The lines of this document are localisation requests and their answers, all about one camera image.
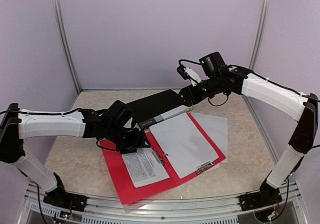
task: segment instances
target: binder clip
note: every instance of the binder clip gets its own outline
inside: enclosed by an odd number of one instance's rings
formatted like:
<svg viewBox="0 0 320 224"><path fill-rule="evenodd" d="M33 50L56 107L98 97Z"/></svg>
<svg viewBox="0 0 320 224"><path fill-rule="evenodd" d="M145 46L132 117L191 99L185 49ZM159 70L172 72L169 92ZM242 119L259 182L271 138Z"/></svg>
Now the binder clip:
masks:
<svg viewBox="0 0 320 224"><path fill-rule="evenodd" d="M197 175L200 174L200 173L203 173L203 172L205 172L206 170L208 170L209 168L211 168L211 167L214 166L214 165L215 165L215 162L214 162L214 161L213 161L213 162L207 161L205 164L197 167L195 173L196 173Z"/></svg>

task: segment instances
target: white arm segment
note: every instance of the white arm segment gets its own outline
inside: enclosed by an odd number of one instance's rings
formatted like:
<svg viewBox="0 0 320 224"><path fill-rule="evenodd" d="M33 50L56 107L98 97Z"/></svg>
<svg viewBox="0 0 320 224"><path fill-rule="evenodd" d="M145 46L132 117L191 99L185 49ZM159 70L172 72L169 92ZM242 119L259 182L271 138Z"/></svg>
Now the white arm segment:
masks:
<svg viewBox="0 0 320 224"><path fill-rule="evenodd" d="M307 102L307 98L303 98L284 88L265 81L258 76L250 73L248 78L243 80L242 94L246 97L258 99L272 107L288 114L294 120L299 121Z"/></svg>
<svg viewBox="0 0 320 224"><path fill-rule="evenodd" d="M36 113L22 109L22 112ZM27 115L19 113L19 138L25 139L37 136L74 136L82 137L86 124L83 122L81 112L73 112L67 115Z"/></svg>
<svg viewBox="0 0 320 224"><path fill-rule="evenodd" d="M35 158L32 153L24 146L25 156L22 156L18 161L12 163L25 175L30 177L34 182L45 191L51 192L57 187L57 180L54 174L46 169L44 165Z"/></svg>
<svg viewBox="0 0 320 224"><path fill-rule="evenodd" d="M307 98L280 88L253 73L248 74L248 78L243 80L242 94L267 103L288 114L296 121L300 120L305 108L304 102L308 101ZM266 182L275 189L280 187L303 156L303 153L296 151L292 146L288 146Z"/></svg>
<svg viewBox="0 0 320 224"><path fill-rule="evenodd" d="M292 146L288 146L267 177L266 183L275 189L280 187L303 156L303 153L296 151Z"/></svg>

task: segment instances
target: beige countertop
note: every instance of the beige countertop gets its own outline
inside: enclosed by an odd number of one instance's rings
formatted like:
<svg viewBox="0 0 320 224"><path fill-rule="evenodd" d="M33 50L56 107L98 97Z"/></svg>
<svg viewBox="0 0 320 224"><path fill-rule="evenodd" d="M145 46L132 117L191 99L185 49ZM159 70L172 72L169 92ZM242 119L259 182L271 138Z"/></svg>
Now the beige countertop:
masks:
<svg viewBox="0 0 320 224"><path fill-rule="evenodd" d="M124 103L159 91L98 91L82 92L74 108L109 108L116 100ZM212 102L225 101L218 95ZM261 134L243 99L235 94L221 107L203 101L191 112L228 119L228 163L201 174L191 181L150 199L189 199L232 195L257 190L273 162ZM67 191L117 197L101 149L95 139L58 137L45 166L56 172Z"/></svg>

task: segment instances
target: metal clip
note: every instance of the metal clip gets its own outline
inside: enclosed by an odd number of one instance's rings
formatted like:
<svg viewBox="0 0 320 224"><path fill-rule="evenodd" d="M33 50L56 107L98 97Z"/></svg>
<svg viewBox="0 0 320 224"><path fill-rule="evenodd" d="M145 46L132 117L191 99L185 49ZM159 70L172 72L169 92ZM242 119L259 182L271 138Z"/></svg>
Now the metal clip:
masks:
<svg viewBox="0 0 320 224"><path fill-rule="evenodd" d="M204 171L208 170L209 168L211 168L212 166L215 165L215 162L210 162L210 161L207 161L206 163L204 163L203 165L199 166L196 168L196 174L200 174L200 173L203 173Z"/></svg>
<svg viewBox="0 0 320 224"><path fill-rule="evenodd" d="M152 149L152 154L153 154L153 156L155 157L155 159L157 160L158 163L161 163L163 166L165 165L164 157L168 156L167 153L165 153L161 157L160 154L156 150Z"/></svg>

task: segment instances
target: paper sheet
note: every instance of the paper sheet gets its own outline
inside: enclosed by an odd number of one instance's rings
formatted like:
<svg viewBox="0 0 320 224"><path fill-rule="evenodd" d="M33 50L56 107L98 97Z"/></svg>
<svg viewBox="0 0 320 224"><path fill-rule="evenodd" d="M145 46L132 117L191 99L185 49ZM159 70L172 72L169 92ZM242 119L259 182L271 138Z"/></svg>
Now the paper sheet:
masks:
<svg viewBox="0 0 320 224"><path fill-rule="evenodd" d="M186 113L157 123L150 130L180 179L218 158Z"/></svg>
<svg viewBox="0 0 320 224"><path fill-rule="evenodd" d="M206 115L202 113L191 113L208 136L214 141L217 147L223 152L228 162L228 119Z"/></svg>
<svg viewBox="0 0 320 224"><path fill-rule="evenodd" d="M163 165L152 154L152 148L139 148L136 153L122 154L122 159L136 188L169 178Z"/></svg>

